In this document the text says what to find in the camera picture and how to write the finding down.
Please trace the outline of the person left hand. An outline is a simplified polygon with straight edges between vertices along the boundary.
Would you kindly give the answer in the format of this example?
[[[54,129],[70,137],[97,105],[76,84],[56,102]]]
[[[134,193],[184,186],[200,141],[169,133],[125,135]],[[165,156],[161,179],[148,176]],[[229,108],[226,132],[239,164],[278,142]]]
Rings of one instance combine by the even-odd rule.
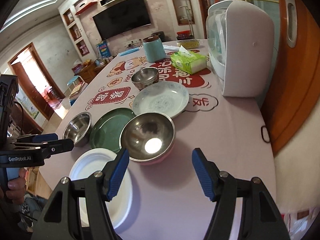
[[[8,191],[3,193],[1,190],[1,199],[4,199],[4,197],[7,196],[7,198],[16,205],[21,205],[24,202],[26,184],[25,174],[26,169],[20,168],[18,177],[8,182]]]

